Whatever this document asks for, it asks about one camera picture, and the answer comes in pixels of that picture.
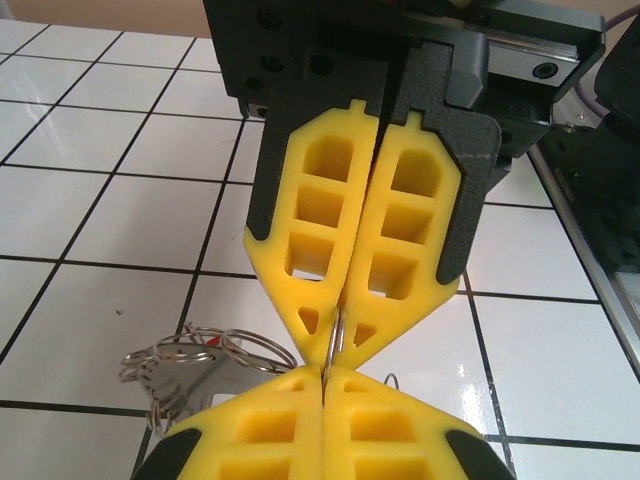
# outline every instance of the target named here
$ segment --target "rectangular cutout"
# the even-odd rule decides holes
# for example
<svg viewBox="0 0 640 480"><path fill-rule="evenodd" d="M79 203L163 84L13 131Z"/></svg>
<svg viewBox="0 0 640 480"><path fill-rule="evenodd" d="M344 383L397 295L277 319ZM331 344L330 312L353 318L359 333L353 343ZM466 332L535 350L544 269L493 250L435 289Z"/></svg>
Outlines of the rectangular cutout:
<svg viewBox="0 0 640 480"><path fill-rule="evenodd" d="M298 190L296 218L305 222L337 228L342 211L342 201L341 195L301 185Z"/></svg>
<svg viewBox="0 0 640 480"><path fill-rule="evenodd" d="M382 236L405 242L424 244L432 213L402 205L389 205L382 225Z"/></svg>
<svg viewBox="0 0 640 480"><path fill-rule="evenodd" d="M256 411L244 416L237 431L242 443L290 443L296 433L296 412Z"/></svg>
<svg viewBox="0 0 640 480"><path fill-rule="evenodd" d="M326 135L307 148L304 173L346 182L349 178L353 142L336 135Z"/></svg>
<svg viewBox="0 0 640 480"><path fill-rule="evenodd" d="M308 277L300 272L316 275L323 280L329 269L333 242L302 233L292 233L289 237L289 251L285 271L292 277Z"/></svg>
<svg viewBox="0 0 640 480"><path fill-rule="evenodd" d="M431 153L405 150L398 159L391 190L435 198L441 176L440 166Z"/></svg>
<svg viewBox="0 0 640 480"><path fill-rule="evenodd" d="M409 418L397 410L356 410L351 417L354 442L413 442Z"/></svg>
<svg viewBox="0 0 640 480"><path fill-rule="evenodd" d="M387 298L404 300L413 289L417 264L411 258L375 253L369 273L369 291L383 292Z"/></svg>
<svg viewBox="0 0 640 480"><path fill-rule="evenodd" d="M311 308L301 308L298 310L298 315L300 316L300 320L302 320L307 333L309 335L315 334L318 329L318 318L320 317L318 311Z"/></svg>
<svg viewBox="0 0 640 480"><path fill-rule="evenodd" d="M289 458L251 458L223 461L220 480L289 480Z"/></svg>
<svg viewBox="0 0 640 480"><path fill-rule="evenodd" d="M356 480L433 480L427 462L419 456L358 457Z"/></svg>

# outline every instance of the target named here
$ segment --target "black grout line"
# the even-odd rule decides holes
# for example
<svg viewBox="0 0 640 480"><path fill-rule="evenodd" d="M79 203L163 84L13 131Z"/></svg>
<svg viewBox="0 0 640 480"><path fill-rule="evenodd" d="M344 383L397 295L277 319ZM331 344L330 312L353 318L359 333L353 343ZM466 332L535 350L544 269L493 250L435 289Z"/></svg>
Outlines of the black grout line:
<svg viewBox="0 0 640 480"><path fill-rule="evenodd" d="M177 273L183 275L193 274L188 268L152 267L146 265L127 265L122 263L92 262L86 260L63 260L62 265L74 265L79 267L115 268L119 270L137 270L143 272Z"/></svg>
<svg viewBox="0 0 640 480"><path fill-rule="evenodd" d="M87 60L84 58L67 58L67 57L52 57L49 55L31 55L28 53L12 53L12 54L0 54L0 55L8 55L8 56L12 56L12 57L23 57L23 58L39 58L39 59L43 59L43 60L59 60L61 62L79 62L79 63L93 63L94 60ZM104 61L100 61L98 62L100 65L116 65L116 66L120 66L120 67L138 67L138 68L155 68L157 70L175 70L176 67L165 67L163 65L141 65L139 63L124 63L124 62L104 62ZM222 71L221 70L207 70L204 68L179 68L178 70L180 71L185 71L185 72L200 72L200 73L219 73L221 74Z"/></svg>
<svg viewBox="0 0 640 480"><path fill-rule="evenodd" d="M220 205L222 204L222 197L224 196L225 187L227 185L227 181L229 180L229 175L231 175L233 160L235 159L236 152L238 151L238 146L240 145L240 139L242 138L244 125L245 125L245 122L242 122L240 124L240 128L238 129L238 136L236 137L236 142L233 145L233 150L231 151L229 163L227 164L227 170L224 173L224 179L222 181L222 185L220 186L220 191L218 192L218 198L216 199L215 206L213 207L213 212L211 213L211 219L209 220L209 225L207 226L207 232L205 233L204 241L202 242L202 248L200 249L198 262L196 263L196 268L195 268L195 271L193 272L193 277L191 278L191 284L189 285L189 290L187 291L187 297L184 301L184 306L182 308L182 313L180 314L180 320L178 321L178 325L176 326L176 334L182 332L182 329L184 328L184 323L187 321L187 315L189 314L189 307L191 307L191 301L193 300L193 294L196 290L198 278L202 273L202 264L204 263L204 258L207 254L207 248L209 247L209 241L211 240L211 234L213 233L213 226L216 222L216 217L218 216Z"/></svg>
<svg viewBox="0 0 640 480"><path fill-rule="evenodd" d="M117 112L117 113L138 113L141 115L147 115L149 112L145 110L127 110L123 108L107 108L107 107L93 107L88 105L56 105L55 103L44 103L44 102L30 102L28 100L11 100L7 98L0 98L0 102L2 103L19 103L21 105L39 105L43 107L53 107L57 106L58 108L76 108L78 110L95 110L98 112ZM246 122L246 123L260 123L264 124L264 120L256 119L256 118L232 118L232 117L219 117L215 115L195 115L189 113L172 113L172 112L151 112L152 115L160 115L164 117L179 117L179 118L201 118L204 120L224 120L228 122Z"/></svg>
<svg viewBox="0 0 640 480"><path fill-rule="evenodd" d="M111 47L111 45L113 45L118 38L120 38L122 36L122 32L120 32L120 34L116 37L116 39L111 42L109 44L109 46L105 49L104 52L102 52L102 54L98 57L98 59L100 59L106 52L107 50ZM195 39L189 44L189 47L187 48L187 51L184 53L184 55L182 56L182 58L180 59L180 64L182 64L182 62L184 61L184 59L186 58L187 54L189 53L189 51L191 50L191 47L193 46L193 44L195 43ZM87 222L89 221L89 218L91 217L91 214L93 213L93 211L95 210L96 206L98 205L98 203L100 202L100 199L102 198L102 196L104 195L104 193L106 192L107 188L109 188L109 185L111 184L111 181L113 180L113 178L115 177L115 172L117 172L118 168L120 167L120 165L122 164L122 162L124 161L124 159L126 158L127 154L129 153L129 151L131 150L131 147L133 146L133 144L135 143L136 139L138 138L138 136L140 135L140 132L142 131L142 129L144 128L144 126L146 125L147 121L149 120L149 117L151 116L151 112L153 111L153 109L156 107L156 105L160 102L160 99L162 98L162 95L164 95L164 92L167 90L167 88L169 87L169 84L171 83L171 81L173 80L173 77L175 76L177 72L177 69L173 71L173 73L169 76L169 78L167 79L167 82L165 83L164 87L162 88L162 90L160 91L160 93L158 94L158 97L156 98L155 102L153 103L153 105L151 106L151 109L149 110L149 112L147 113L147 115L145 116L145 118L142 120L142 122L140 123L138 129L136 130L136 132L133 135L133 138L131 139L131 141L129 142L129 144L127 145L127 147L125 148L124 152L122 153L122 156L120 157L120 159L118 160L118 162L116 163L116 165L113 167L113 170L111 172L111 174L107 177L107 179L105 180L102 188L100 189L100 191L98 192L98 194L96 195L96 198L93 200L93 203L89 206L89 209L87 210L87 213L85 214L85 216L82 218L82 220L80 221L80 225L78 226L78 228L75 230L75 232L73 233L73 235L71 236L71 239L69 240L69 243L67 243L67 246L65 247L65 249L62 251L62 254L60 255L60 257L58 258L58 261L56 262L56 264L54 265L54 267L51 269L51 272L49 273L49 275L47 276L46 280L44 281L44 283L42 284L42 286L40 287L40 290L38 291L38 293L36 294L35 298L33 299L33 301L31 302L31 304L29 305L29 308L27 309L27 311L25 312L25 314L23 315L22 319L20 320L20 323L18 323L18 325L16 326L15 330L13 331L11 337L9 338L9 340L7 341L6 345L4 346L4 348L2 349L2 353L0 353L0 365L4 362L4 359L7 357L7 355L9 354L11 348L13 347L13 345L15 344L16 340L18 339L18 337L20 336L20 333L22 332L22 330L24 329L25 325L27 324L27 322L29 321L29 318L31 317L31 315L33 314L34 310L36 309L36 307L38 306L38 303L40 302L40 300L42 299L42 297L44 296L45 291L47 290L47 288L49 287L49 285L51 284L53 278L55 277L56 273L58 272L58 270L60 269L61 265L63 264L63 262L65 261L67 255L69 254L69 252L71 251L71 248L73 247L74 243L76 242L76 240L78 239L78 237L80 236L80 232L82 232L82 229L84 228L84 226L87 224ZM64 98L64 96L69 93L70 90L67 90L67 92L62 96L62 98Z"/></svg>
<svg viewBox="0 0 640 480"><path fill-rule="evenodd" d="M47 170L52 172L71 172L71 173L91 173L98 175L109 175L111 172L107 170L87 170L83 168L67 168L67 167L50 167L48 165L23 165L21 163L5 163L5 168L25 168L27 170Z"/></svg>
<svg viewBox="0 0 640 480"><path fill-rule="evenodd" d="M225 278L242 278L245 280L257 280L253 273L228 273L228 272L213 272L211 270L200 270L200 275L206 277L225 277Z"/></svg>
<svg viewBox="0 0 640 480"><path fill-rule="evenodd" d="M147 449L149 448L149 442L151 441L151 430L149 427L144 429L144 433L142 434L142 441L140 442L140 447L138 448L138 455L136 455L136 461L133 464L133 470L131 470L131 478L133 478L133 474L136 473L142 462L144 462L144 457L147 454Z"/></svg>
<svg viewBox="0 0 640 480"><path fill-rule="evenodd" d="M520 205L517 203L503 203L503 202L484 202L485 205L491 205L494 207L512 207L512 208L526 208L529 210L555 210L553 207L544 207L540 205Z"/></svg>
<svg viewBox="0 0 640 480"><path fill-rule="evenodd" d="M495 441L493 435L487 435L487 441ZM593 440L572 440L562 438L526 437L507 435L509 443L519 445L544 445L549 447L585 448L591 450L613 450L618 452L640 452L640 445L632 443L601 442Z"/></svg>
<svg viewBox="0 0 640 480"><path fill-rule="evenodd" d="M133 408L98 407L94 405L71 405L66 403L22 402L18 400L0 400L0 408L20 410L41 410L45 412L90 413L94 415L114 415L118 417L145 418L146 410Z"/></svg>
<svg viewBox="0 0 640 480"><path fill-rule="evenodd" d="M500 443L502 444L502 450L504 451L504 458L507 467L511 472L516 475L516 467L513 463L513 457L511 455L511 447L507 440L507 430L504 425L504 417L502 416L502 409L500 408L500 401L498 400L498 391L496 390L496 384L493 379L493 372L491 371L491 365L489 363L489 354L487 352L487 346L484 343L484 336L482 334L482 327L480 326L480 317L476 308L476 302L473 298L472 285L469 281L469 275L465 271L463 273L464 281L467 285L467 298L469 299L469 306L471 308L471 316L473 317L473 326L475 328L476 337L478 340L478 347L480 348L480 356L482 357L482 365L484 366L484 373L487 377L487 384L489 385L489 393L491 395L491 403L493 404L493 410L496 416L496 424L498 425L498 432L500 434Z"/></svg>
<svg viewBox="0 0 640 480"><path fill-rule="evenodd" d="M108 170L87 170L83 168L68 168L68 167L50 167L47 165L23 165L19 163L5 163L3 167L11 167L11 168L26 168L32 170L48 170L53 172L73 172L73 173L91 173L98 175L110 175L111 172ZM115 172L115 176L117 177L137 177L137 178L155 178L159 180L178 180L182 182L200 182L200 183L213 183L213 184L221 184L222 180L214 180L209 178L193 178L193 177L175 177L171 175L153 175L147 173L131 173L131 172ZM238 182L235 180L227 181L229 185L241 185L241 186L253 186L253 183L250 182Z"/></svg>
<svg viewBox="0 0 640 480"><path fill-rule="evenodd" d="M18 150L18 148L22 146L22 144L27 140L27 138L29 138L29 136L47 119L47 117L51 114L51 112L53 112L55 108L58 105L60 105L60 102L62 102L62 100L64 100L65 97L69 95L71 90L73 90L75 86L82 81L82 79L87 75L87 73L91 71L91 69L98 62L98 60L100 60L100 58L102 58L102 56L105 53L107 53L107 51L111 48L111 46L114 43L118 41L118 39L122 36L123 33L124 32L120 32L116 36L116 38L114 38L113 41L111 41L111 43L107 45L107 48L103 50L103 52L98 56L98 58L96 58L95 61L91 62L91 64L87 67L87 69L80 74L80 76L71 84L71 86L58 98L58 100L53 104L53 106L51 106L51 108L47 110L45 114L42 115L42 117L40 117L40 119L29 129L29 131L20 139L20 141L18 141L18 143L16 143L13 146L13 148L9 150L9 153L7 153L5 157L2 159L2 161L0 161L0 165L4 165L7 162L7 160L11 157L11 155L13 155Z"/></svg>
<svg viewBox="0 0 640 480"><path fill-rule="evenodd" d="M55 258L25 257L23 255L0 255L0 260L15 260L19 262L34 262L34 263L56 263L58 261Z"/></svg>
<svg viewBox="0 0 640 480"><path fill-rule="evenodd" d="M6 62L7 60L9 60L11 57L16 56L16 54L22 50L24 47L26 47L27 45L29 45L31 42L33 42L36 38L38 38L40 35L42 35L49 27L51 26L51 24L46 25L44 28L42 28L38 33L36 33L33 37L31 37L29 40L27 40L25 43L23 43L22 45L20 45L17 49L15 49L12 53L8 53L6 54L7 57L0 61L0 65L2 65L4 62Z"/></svg>
<svg viewBox="0 0 640 480"><path fill-rule="evenodd" d="M551 202L553 203L553 197L551 196L551 192L547 188L547 185L545 184L545 182L544 182L544 180L542 178L542 175L540 174L540 171L538 170L538 167L537 167L536 163L531 158L531 155L529 154L529 152L527 152L527 156L529 157L529 161L531 162L531 165L533 166L533 170L536 172L536 175L538 176L538 179L540 180L540 183L542 184L542 187L544 188L545 193L547 194L547 197L549 197L549 199L551 199ZM609 326L611 327L611 330L613 331L613 334L615 335L616 340L618 340L618 345L622 349L622 353L624 354L625 358L627 359L627 363L629 364L629 367L631 368L631 372L635 375L636 381L638 383L640 383L640 371L636 368L636 365L634 364L633 360L631 359L631 355L629 354L629 351L627 350L626 345L622 341L622 337L620 336L620 333L618 332L618 330L616 329L615 325L613 324L613 320L611 318L611 314L605 308L604 302L602 301L602 296L600 295L600 292L596 288L596 284L593 281L593 278L591 278L591 274L589 273L589 270L587 269L587 266L584 264L584 261L582 260L582 257L578 253L578 249L576 248L576 245L573 242L573 238L571 238L571 235L569 234L569 231L567 230L567 226L562 221L562 217L560 216L560 213L557 211L557 209L556 209L556 215L558 216L558 220L560 221L560 225L562 225L562 229L564 230L565 236L569 239L569 244L571 245L571 248L573 249L573 253L577 257L578 261L580 262L580 265L582 266L582 271L586 275L587 280L589 281L589 284L591 285L591 289L594 291L594 293L596 294L596 297L598 298L598 302L600 303L600 307L602 308L602 311L604 312L604 315L607 318L607 321L609 322Z"/></svg>
<svg viewBox="0 0 640 480"><path fill-rule="evenodd" d="M472 292L476 297L511 298L515 300L536 300L541 302L578 303L583 305L600 305L599 300L585 298L547 297L542 295L525 295L519 293Z"/></svg>

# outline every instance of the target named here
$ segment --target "white tile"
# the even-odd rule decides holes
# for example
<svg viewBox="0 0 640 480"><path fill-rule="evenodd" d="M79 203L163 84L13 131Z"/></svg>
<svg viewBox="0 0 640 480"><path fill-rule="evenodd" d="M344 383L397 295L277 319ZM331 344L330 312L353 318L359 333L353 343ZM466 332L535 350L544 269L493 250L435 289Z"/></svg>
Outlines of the white tile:
<svg viewBox="0 0 640 480"><path fill-rule="evenodd" d="M3 408L0 422L3 478L112 480L131 476L145 420Z"/></svg>
<svg viewBox="0 0 640 480"><path fill-rule="evenodd" d="M20 55L95 60L118 33L113 30L52 25L20 50Z"/></svg>
<svg viewBox="0 0 640 480"><path fill-rule="evenodd" d="M196 326L240 328L264 335L291 352L299 365L303 363L284 323L257 280L201 275L187 321ZM248 342L243 342L242 347L266 354L255 350Z"/></svg>
<svg viewBox="0 0 640 480"><path fill-rule="evenodd" d="M195 268L219 185L116 177L69 258Z"/></svg>
<svg viewBox="0 0 640 480"><path fill-rule="evenodd" d="M514 158L511 172L487 194L488 202L550 207L551 202L527 155Z"/></svg>
<svg viewBox="0 0 640 480"><path fill-rule="evenodd" d="M96 64L63 104L148 111L170 76L159 68Z"/></svg>
<svg viewBox="0 0 640 480"><path fill-rule="evenodd" d="M241 118L238 101L227 96L220 73L180 70L164 92L157 112Z"/></svg>
<svg viewBox="0 0 640 480"><path fill-rule="evenodd" d="M122 172L222 180L240 122L152 115Z"/></svg>
<svg viewBox="0 0 640 480"><path fill-rule="evenodd" d="M0 348L3 348L42 287L53 264L0 260Z"/></svg>
<svg viewBox="0 0 640 480"><path fill-rule="evenodd" d="M589 448L511 444L518 480L632 479L640 454Z"/></svg>
<svg viewBox="0 0 640 480"><path fill-rule="evenodd" d="M191 41L192 39L187 37L125 32L100 61L175 67Z"/></svg>
<svg viewBox="0 0 640 480"><path fill-rule="evenodd" d="M596 298L551 210L485 205L467 269L475 291Z"/></svg>
<svg viewBox="0 0 640 480"><path fill-rule="evenodd" d="M0 19L0 52L13 53L46 25Z"/></svg>
<svg viewBox="0 0 640 480"><path fill-rule="evenodd" d="M242 244L250 196L251 187L226 186L216 221L213 224L213 232L202 265L203 270L254 273Z"/></svg>
<svg viewBox="0 0 640 480"><path fill-rule="evenodd" d="M111 171L143 119L141 113L57 107L7 163Z"/></svg>
<svg viewBox="0 0 640 480"><path fill-rule="evenodd" d="M43 105L0 102L0 159L9 153L49 108Z"/></svg>
<svg viewBox="0 0 640 480"><path fill-rule="evenodd" d="M55 103L89 66L86 62L11 57L0 66L0 99Z"/></svg>
<svg viewBox="0 0 640 480"><path fill-rule="evenodd" d="M0 254L57 258L105 175L0 168Z"/></svg>
<svg viewBox="0 0 640 480"><path fill-rule="evenodd" d="M172 335L190 275L63 265L0 369L0 397L145 409L120 361Z"/></svg>
<svg viewBox="0 0 640 480"><path fill-rule="evenodd" d="M216 58L216 51L210 38L199 38L193 44L187 58L184 59L180 68L191 68L193 70L209 70L219 72L220 65Z"/></svg>
<svg viewBox="0 0 640 480"><path fill-rule="evenodd" d="M253 183L258 165L258 154L262 142L263 123L247 122L242 129L242 137L233 159L229 180Z"/></svg>
<svg viewBox="0 0 640 480"><path fill-rule="evenodd" d="M402 392L481 433L498 432L466 295L455 295L359 371L378 381L395 373Z"/></svg>
<svg viewBox="0 0 640 480"><path fill-rule="evenodd" d="M476 305L508 434L640 443L640 384L599 305Z"/></svg>

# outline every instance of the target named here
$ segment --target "keychain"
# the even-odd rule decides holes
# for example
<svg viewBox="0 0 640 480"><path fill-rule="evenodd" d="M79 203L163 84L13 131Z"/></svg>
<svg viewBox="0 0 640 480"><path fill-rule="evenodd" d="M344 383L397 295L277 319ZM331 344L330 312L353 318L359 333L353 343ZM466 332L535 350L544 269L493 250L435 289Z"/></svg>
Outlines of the keychain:
<svg viewBox="0 0 640 480"><path fill-rule="evenodd" d="M246 341L277 358L250 353ZM185 325L185 332L128 354L122 382L138 381L151 398L149 428L159 437L176 422L209 408L215 395L239 395L297 367L293 355L276 342L247 330Z"/></svg>

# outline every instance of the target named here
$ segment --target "bolt hole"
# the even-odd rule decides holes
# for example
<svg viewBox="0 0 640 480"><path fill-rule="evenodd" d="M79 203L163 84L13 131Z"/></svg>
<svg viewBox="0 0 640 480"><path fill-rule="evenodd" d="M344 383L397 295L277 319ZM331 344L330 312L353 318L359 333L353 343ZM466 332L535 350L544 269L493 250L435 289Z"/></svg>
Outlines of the bolt hole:
<svg viewBox="0 0 640 480"><path fill-rule="evenodd" d="M282 27L282 15L277 10L269 7L258 9L256 13L256 21L265 30L280 30Z"/></svg>
<svg viewBox="0 0 640 480"><path fill-rule="evenodd" d="M513 135L511 134L511 132L502 132L500 138L502 139L502 144L506 145L507 143L511 143L511 140L513 140Z"/></svg>
<svg viewBox="0 0 640 480"><path fill-rule="evenodd" d="M280 73L284 70L284 63L282 63L278 57L274 57L273 55L262 57L260 64L262 65L262 68L269 73Z"/></svg>
<svg viewBox="0 0 640 480"><path fill-rule="evenodd" d="M533 76L540 80L547 80L558 73L558 66L555 63L541 63L533 69Z"/></svg>
<svg viewBox="0 0 640 480"><path fill-rule="evenodd" d="M256 77L249 77L244 82L249 90L253 90L254 92L259 92L264 88L264 82Z"/></svg>
<svg viewBox="0 0 640 480"><path fill-rule="evenodd" d="M309 59L309 68L320 76L329 75L335 68L335 62L327 55L314 55Z"/></svg>

